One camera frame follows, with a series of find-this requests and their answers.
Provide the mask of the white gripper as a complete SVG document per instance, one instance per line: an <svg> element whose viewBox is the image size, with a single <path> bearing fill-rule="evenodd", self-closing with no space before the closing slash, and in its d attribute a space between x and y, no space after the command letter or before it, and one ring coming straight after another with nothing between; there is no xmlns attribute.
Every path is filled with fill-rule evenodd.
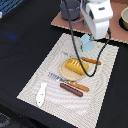
<svg viewBox="0 0 128 128"><path fill-rule="evenodd" d="M88 27L93 35L93 37L98 40L106 36L107 30L109 28L108 19L92 19L91 17L86 18Z"/></svg>

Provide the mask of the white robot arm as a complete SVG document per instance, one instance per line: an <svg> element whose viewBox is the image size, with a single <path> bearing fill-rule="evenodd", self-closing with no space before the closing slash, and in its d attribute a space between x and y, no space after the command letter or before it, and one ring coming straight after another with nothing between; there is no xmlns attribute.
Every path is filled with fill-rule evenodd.
<svg viewBox="0 0 128 128"><path fill-rule="evenodd" d="M110 0L81 0L80 9L93 37L104 38L113 17Z"/></svg>

